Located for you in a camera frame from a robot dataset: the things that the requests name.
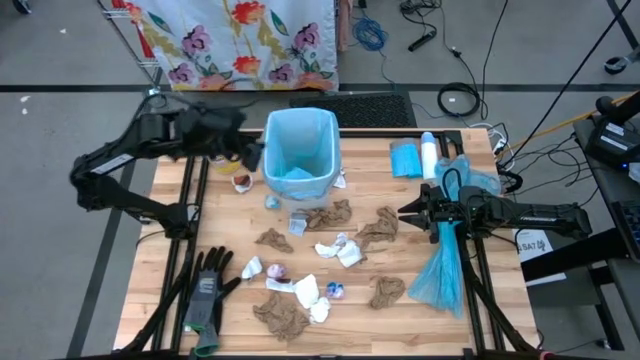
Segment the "black side table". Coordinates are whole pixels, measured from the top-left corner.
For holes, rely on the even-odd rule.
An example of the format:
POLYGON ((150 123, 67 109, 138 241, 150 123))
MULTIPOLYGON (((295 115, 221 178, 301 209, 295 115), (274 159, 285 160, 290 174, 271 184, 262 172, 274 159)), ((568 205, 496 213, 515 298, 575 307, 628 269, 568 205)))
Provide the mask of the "black side table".
POLYGON ((602 156, 591 155, 588 142, 594 129, 592 120, 579 121, 574 125, 577 142, 585 154, 614 226, 554 250, 540 260, 527 261, 523 272, 527 280, 534 280, 542 275, 551 275, 555 270, 564 272, 585 267, 598 297, 595 308, 608 345, 613 350, 622 350, 624 344, 601 287, 610 283, 616 286, 640 340, 640 231, 637 235, 627 231, 625 217, 619 207, 625 202, 640 207, 640 184, 629 178, 621 167, 612 167, 602 156))

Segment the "white plastic trash bin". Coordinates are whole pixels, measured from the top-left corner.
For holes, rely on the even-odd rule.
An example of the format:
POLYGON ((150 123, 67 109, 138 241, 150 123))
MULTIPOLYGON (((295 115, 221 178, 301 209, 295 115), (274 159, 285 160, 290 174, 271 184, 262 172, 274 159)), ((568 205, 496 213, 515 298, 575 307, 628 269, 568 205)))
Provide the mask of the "white plastic trash bin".
POLYGON ((308 197, 303 199, 279 196, 278 200, 281 207, 289 213, 298 213, 311 209, 326 208, 329 206, 328 194, 320 197, 308 197))

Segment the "black chair base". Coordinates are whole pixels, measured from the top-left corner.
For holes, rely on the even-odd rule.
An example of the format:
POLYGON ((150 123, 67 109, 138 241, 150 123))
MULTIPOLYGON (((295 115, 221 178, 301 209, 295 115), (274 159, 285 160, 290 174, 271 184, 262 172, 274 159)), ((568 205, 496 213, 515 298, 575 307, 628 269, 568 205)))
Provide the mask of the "black chair base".
POLYGON ((631 52, 624 56, 615 56, 604 62, 604 71, 610 75, 622 73, 627 67, 634 63, 640 63, 640 41, 632 31, 628 21, 622 14, 621 7, 617 0, 606 0, 610 10, 617 17, 616 22, 622 31, 625 39, 631 47, 631 52))

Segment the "loose blue trash bag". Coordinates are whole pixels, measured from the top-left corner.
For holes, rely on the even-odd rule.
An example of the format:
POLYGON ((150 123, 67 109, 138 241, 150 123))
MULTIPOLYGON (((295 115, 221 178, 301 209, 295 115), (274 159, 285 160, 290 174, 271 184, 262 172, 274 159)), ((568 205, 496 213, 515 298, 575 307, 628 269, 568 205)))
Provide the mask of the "loose blue trash bag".
MULTIPOLYGON (((466 155, 454 160, 442 158, 435 167, 436 184, 445 185, 451 200, 459 199, 462 186, 477 186, 492 195, 501 193, 499 178, 495 175, 473 170, 466 155)), ((409 287, 409 296, 439 311, 450 311, 456 318, 464 312, 463 273, 457 244, 456 226, 440 223, 440 242, 436 252, 409 287)))

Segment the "small white paper piece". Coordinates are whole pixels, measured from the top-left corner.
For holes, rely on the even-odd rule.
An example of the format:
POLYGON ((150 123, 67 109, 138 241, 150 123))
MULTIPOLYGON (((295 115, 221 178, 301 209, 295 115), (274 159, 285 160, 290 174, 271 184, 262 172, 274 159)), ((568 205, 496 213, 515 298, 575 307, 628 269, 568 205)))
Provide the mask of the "small white paper piece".
POLYGON ((241 273, 243 280, 251 280, 263 271, 261 260, 258 256, 252 257, 241 273))

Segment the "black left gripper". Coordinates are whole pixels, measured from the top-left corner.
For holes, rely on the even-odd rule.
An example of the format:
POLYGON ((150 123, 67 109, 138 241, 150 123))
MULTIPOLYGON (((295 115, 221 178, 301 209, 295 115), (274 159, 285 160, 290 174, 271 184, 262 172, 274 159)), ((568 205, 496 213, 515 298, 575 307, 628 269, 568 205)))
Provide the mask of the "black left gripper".
MULTIPOLYGON (((189 128, 189 152, 191 153, 241 153, 245 141, 239 134, 246 115, 238 108, 207 109, 191 106, 194 117, 189 128)), ((242 165, 249 172, 256 172, 264 145, 252 143, 246 147, 242 165)))

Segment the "black power strip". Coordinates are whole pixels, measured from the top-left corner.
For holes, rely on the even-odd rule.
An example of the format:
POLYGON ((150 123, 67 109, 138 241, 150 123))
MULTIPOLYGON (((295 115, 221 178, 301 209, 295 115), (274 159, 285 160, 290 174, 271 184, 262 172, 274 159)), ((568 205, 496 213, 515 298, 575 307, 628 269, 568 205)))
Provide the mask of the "black power strip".
POLYGON ((432 31, 427 32, 426 34, 422 35, 418 40, 416 40, 413 43, 411 43, 408 46, 408 51, 409 52, 414 52, 415 50, 417 50, 418 48, 420 48, 421 46, 423 46, 427 42, 429 42, 432 39, 434 39, 436 37, 436 35, 437 35, 437 31, 436 30, 432 30, 432 31))

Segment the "black keyboard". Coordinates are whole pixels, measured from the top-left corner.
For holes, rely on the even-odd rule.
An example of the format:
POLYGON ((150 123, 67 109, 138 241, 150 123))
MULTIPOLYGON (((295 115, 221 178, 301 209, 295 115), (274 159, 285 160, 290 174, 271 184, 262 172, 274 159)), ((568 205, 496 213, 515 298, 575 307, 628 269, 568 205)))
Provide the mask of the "black keyboard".
POLYGON ((611 206, 629 256, 640 263, 640 200, 616 201, 611 206))

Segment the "large brown paper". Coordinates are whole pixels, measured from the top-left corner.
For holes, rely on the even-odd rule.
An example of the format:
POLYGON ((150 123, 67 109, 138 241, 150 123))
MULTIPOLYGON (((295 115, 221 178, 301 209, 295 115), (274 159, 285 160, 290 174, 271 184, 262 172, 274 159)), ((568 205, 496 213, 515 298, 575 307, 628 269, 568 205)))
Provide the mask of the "large brown paper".
POLYGON ((283 298, 277 292, 272 292, 262 305, 254 305, 253 314, 266 324, 268 331, 279 341, 299 337, 310 325, 307 315, 294 302, 283 298))

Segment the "yellow rod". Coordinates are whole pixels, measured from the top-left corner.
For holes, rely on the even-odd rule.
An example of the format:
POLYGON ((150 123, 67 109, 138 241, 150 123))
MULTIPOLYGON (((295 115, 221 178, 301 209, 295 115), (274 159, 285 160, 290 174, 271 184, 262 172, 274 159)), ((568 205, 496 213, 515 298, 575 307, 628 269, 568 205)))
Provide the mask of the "yellow rod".
MULTIPOLYGON (((616 98, 616 99, 614 99, 614 100, 613 100, 613 104, 614 104, 614 105, 621 104, 621 103, 622 103, 622 102, 624 102, 625 100, 630 99, 632 95, 635 95, 635 94, 637 94, 637 93, 640 93, 640 91, 635 91, 635 92, 633 92, 633 93, 630 93, 630 94, 624 95, 624 96, 622 96, 622 97, 616 98)), ((531 137, 531 139, 530 139, 530 140, 533 140, 533 139, 535 139, 535 138, 538 138, 538 137, 542 137, 542 136, 545 136, 545 135, 551 134, 551 133, 553 133, 553 132, 555 132, 555 131, 557 131, 557 130, 560 130, 560 129, 564 128, 564 127, 567 127, 567 126, 569 126, 569 125, 572 125, 572 124, 573 124, 573 123, 575 123, 575 122, 582 121, 582 120, 586 120, 586 119, 587 119, 587 118, 589 118, 590 116, 593 116, 593 115, 596 115, 596 114, 599 114, 599 113, 600 113, 600 111, 599 111, 599 110, 592 110, 592 111, 590 111, 590 112, 587 112, 587 113, 584 113, 584 114, 578 115, 578 116, 576 116, 576 117, 570 118, 570 119, 565 120, 565 121, 563 121, 563 122, 561 122, 561 123, 559 123, 559 124, 556 124, 556 125, 554 125, 554 126, 552 126, 552 127, 550 127, 550 128, 547 128, 547 129, 545 129, 545 130, 540 130, 540 131, 535 132, 535 133, 532 135, 532 137, 531 137)), ((517 149, 519 149, 519 148, 522 148, 522 147, 525 145, 525 143, 526 143, 526 142, 527 142, 527 140, 526 140, 526 139, 525 139, 525 140, 522 140, 522 141, 519 141, 519 142, 517 142, 517 143, 515 143, 515 144, 510 145, 510 146, 509 146, 508 148, 506 148, 506 149, 508 149, 508 150, 514 150, 514 151, 515 151, 515 150, 517 150, 517 149)))

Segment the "white paper sheet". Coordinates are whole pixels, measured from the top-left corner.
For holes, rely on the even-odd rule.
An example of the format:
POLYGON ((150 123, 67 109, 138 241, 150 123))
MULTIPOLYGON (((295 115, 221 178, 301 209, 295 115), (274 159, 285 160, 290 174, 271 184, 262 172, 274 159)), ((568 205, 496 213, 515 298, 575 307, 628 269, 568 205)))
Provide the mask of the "white paper sheet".
POLYGON ((304 309, 310 309, 320 298, 316 277, 309 274, 296 282, 294 294, 304 309))

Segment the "floral print curtain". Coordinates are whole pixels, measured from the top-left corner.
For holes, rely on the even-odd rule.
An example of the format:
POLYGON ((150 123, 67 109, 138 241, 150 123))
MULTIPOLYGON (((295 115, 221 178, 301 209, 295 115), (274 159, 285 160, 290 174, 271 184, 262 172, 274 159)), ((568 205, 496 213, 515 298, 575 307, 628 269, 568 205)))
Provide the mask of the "floral print curtain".
POLYGON ((335 0, 129 0, 175 91, 335 91, 335 0))

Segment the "black floor mat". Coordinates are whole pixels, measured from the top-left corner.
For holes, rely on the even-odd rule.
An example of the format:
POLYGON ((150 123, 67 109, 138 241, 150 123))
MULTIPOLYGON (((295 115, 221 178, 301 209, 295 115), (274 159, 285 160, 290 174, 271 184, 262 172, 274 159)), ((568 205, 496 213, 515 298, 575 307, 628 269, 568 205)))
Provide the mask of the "black floor mat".
POLYGON ((341 128, 416 128, 407 92, 323 95, 291 99, 292 108, 315 107, 333 112, 341 128))

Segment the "blue trash bag liner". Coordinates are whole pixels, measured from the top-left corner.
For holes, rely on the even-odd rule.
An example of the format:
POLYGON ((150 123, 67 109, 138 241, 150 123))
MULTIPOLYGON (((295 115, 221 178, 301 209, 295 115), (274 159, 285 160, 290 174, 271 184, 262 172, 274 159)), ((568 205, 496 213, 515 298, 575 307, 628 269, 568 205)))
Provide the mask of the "blue trash bag liner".
POLYGON ((327 195, 341 169, 340 128, 333 112, 315 107, 273 111, 264 142, 262 174, 272 191, 296 200, 327 195))

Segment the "white tissue ball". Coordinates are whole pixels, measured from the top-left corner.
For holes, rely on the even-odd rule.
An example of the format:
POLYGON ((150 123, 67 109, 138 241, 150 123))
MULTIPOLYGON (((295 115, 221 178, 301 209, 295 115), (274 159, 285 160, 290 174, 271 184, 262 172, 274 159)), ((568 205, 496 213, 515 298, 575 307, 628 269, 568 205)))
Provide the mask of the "white tissue ball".
POLYGON ((309 321, 312 324, 321 324, 324 323, 331 309, 331 304, 329 299, 326 297, 319 298, 310 308, 309 308, 309 321))

